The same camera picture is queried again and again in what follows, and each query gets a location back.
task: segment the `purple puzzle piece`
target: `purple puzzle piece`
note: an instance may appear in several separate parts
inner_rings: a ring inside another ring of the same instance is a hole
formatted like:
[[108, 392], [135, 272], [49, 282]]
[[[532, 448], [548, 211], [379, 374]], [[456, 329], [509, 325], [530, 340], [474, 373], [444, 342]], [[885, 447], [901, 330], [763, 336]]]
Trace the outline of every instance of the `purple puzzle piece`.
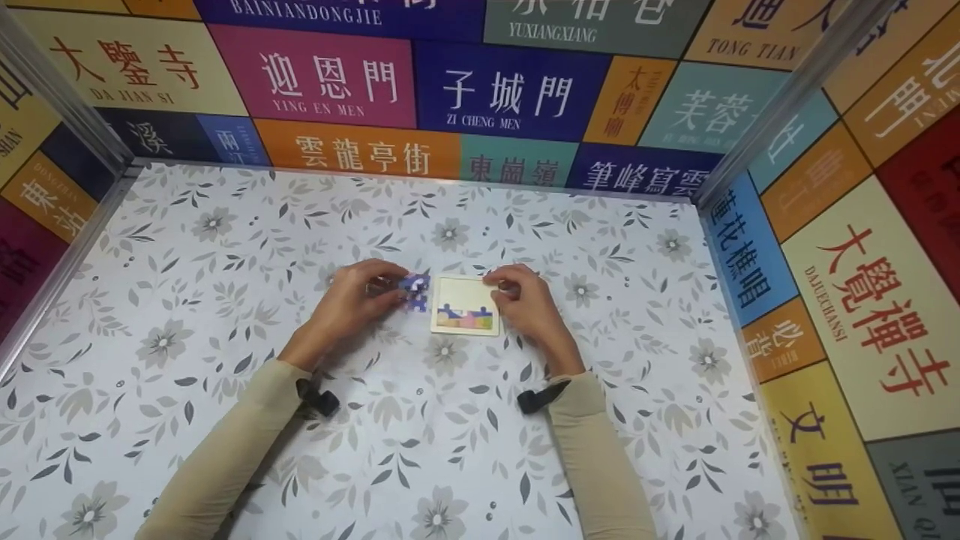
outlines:
[[430, 288], [429, 274], [411, 274], [400, 281], [399, 287], [407, 291], [407, 309], [420, 313], [427, 311], [426, 291]]

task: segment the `colorful wall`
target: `colorful wall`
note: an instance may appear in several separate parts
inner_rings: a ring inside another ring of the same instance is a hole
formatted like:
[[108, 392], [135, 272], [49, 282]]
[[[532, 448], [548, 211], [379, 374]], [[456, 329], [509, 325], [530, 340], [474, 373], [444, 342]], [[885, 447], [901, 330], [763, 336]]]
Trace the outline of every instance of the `colorful wall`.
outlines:
[[113, 179], [0, 54], [0, 342]]
[[703, 210], [811, 538], [960, 530], [957, 29], [894, 4]]
[[848, 4], [8, 3], [138, 156], [673, 196]]

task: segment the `enclosure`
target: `enclosure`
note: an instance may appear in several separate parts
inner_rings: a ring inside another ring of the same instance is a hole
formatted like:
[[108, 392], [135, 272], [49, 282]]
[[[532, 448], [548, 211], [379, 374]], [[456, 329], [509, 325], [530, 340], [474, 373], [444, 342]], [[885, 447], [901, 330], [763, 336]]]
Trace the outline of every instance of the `enclosure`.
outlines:
[[[363, 258], [539, 271], [661, 538], [952, 537], [958, 10], [8, 0], [0, 540], [131, 538]], [[224, 537], [582, 537], [536, 344], [426, 315]]]

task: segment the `beige sleeve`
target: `beige sleeve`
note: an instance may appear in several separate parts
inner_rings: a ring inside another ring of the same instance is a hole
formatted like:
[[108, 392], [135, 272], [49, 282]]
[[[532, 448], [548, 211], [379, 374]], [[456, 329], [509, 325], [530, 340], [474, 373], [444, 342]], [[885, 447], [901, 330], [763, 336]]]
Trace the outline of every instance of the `beige sleeve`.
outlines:
[[135, 540], [209, 540], [217, 532], [300, 396], [297, 380], [310, 374], [271, 360], [163, 489]]
[[585, 540], [654, 540], [650, 505], [607, 416], [599, 381], [584, 373], [551, 383], [562, 380], [570, 384], [548, 410]]

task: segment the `blue panel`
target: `blue panel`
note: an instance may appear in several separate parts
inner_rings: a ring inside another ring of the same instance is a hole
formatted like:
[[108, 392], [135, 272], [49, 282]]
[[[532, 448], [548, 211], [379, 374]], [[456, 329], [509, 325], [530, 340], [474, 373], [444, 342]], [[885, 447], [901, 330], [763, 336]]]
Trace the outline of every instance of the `blue panel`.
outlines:
[[750, 164], [750, 175], [760, 193], [817, 140], [837, 119], [833, 106], [822, 90], [813, 94], [806, 105], [774, 136], [767, 150]]
[[422, 130], [579, 142], [610, 57], [415, 43]]
[[204, 22], [358, 36], [476, 41], [484, 0], [194, 0]]
[[160, 110], [97, 111], [135, 156], [162, 160], [220, 161], [195, 114]]
[[197, 120], [220, 155], [220, 161], [270, 166], [260, 135], [248, 117], [198, 114]]
[[62, 122], [43, 141], [40, 151], [98, 203], [116, 180], [107, 166]]
[[797, 285], [749, 174], [736, 178], [708, 209], [706, 219], [740, 326], [797, 296]]
[[690, 197], [721, 158], [706, 152], [584, 142], [566, 186]]

